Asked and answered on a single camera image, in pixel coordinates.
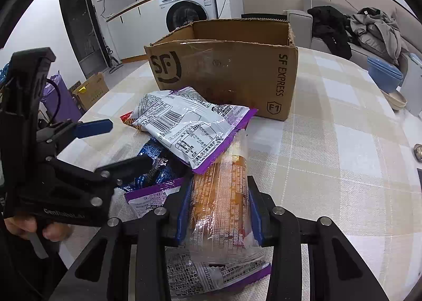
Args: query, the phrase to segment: table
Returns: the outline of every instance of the table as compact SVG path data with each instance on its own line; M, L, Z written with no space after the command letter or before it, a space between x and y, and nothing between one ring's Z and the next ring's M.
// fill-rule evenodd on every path
M144 93L157 90L149 64L134 71L82 118L110 118L111 133L76 139L59 156L93 170L135 156L149 139L121 123ZM412 148L368 72L343 58L299 48L295 94L284 121L254 117L248 127L248 173L259 189L297 217L326 215L360 253L390 300L403 300L422 267L422 193ZM413 137L422 143L422 131ZM134 216L123 194L111 216ZM78 227L62 244L67 264L97 229ZM309 262L303 245L303 300ZM265 300L269 277L231 300Z

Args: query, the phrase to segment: silver bolt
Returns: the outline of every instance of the silver bolt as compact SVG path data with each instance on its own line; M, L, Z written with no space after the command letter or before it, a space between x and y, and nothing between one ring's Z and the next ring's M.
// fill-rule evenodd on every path
M285 209L284 209L283 207L280 207L280 206L275 206L275 207L273 208L273 213L274 213L274 214L277 214L277 215L282 215L282 214L284 214L284 212L285 212Z
M91 199L91 205L94 207L100 207L103 204L103 200L101 200L98 196L94 196Z
M164 215L167 212L167 210L164 207L158 207L154 209L154 213L156 215Z
M324 226L330 226L333 222L331 221L331 219L330 218L328 218L328 217L322 217L319 221L321 221L321 223L324 225Z
M107 225L110 227L114 227L117 226L119 224L119 219L118 218L110 218L107 221Z
M100 175L101 175L101 177L104 177L104 178L107 179L107 178L110 177L110 172L107 171L107 170L103 170Z

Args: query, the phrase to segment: gray jacket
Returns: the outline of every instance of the gray jacket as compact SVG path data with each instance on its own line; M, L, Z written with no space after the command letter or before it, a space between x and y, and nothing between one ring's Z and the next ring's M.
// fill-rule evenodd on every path
M383 58L387 62L398 65L398 57L402 49L407 50L400 30L394 19L376 8L368 8L372 12L367 14L354 14L350 18L350 27L358 36L360 45Z

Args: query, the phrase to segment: sofa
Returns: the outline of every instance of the sofa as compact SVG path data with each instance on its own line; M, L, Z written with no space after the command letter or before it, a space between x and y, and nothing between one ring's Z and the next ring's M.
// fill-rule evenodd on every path
M352 8L347 8L343 5L332 3L330 1L312 0L312 6L332 6L347 15L357 13L357 11ZM298 47L305 47L308 49L331 53L322 39L312 37L313 18L307 13L307 10L310 8L311 0L303 0L303 10L286 11L287 20L290 22L295 35L295 44ZM409 52L416 54L422 59L422 24L413 15L401 7L396 7L393 13L389 15L396 20ZM383 60L360 46L352 43L349 43L349 45L352 49L352 57L350 58L350 61L356 63L365 70L368 70L368 56ZM399 58L399 69L404 75L406 75L410 65L412 64L409 62L409 58L406 55L401 54Z

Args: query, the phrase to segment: small cardboard box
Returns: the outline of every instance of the small cardboard box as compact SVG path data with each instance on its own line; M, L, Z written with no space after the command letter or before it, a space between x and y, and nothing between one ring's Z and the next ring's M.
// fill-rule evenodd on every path
M73 91L73 95L80 102L84 111L87 111L107 92L108 87L103 73L97 73L77 87Z
M191 86L214 104L256 108L277 120L289 116L298 49L286 21L197 21L145 51L161 90Z

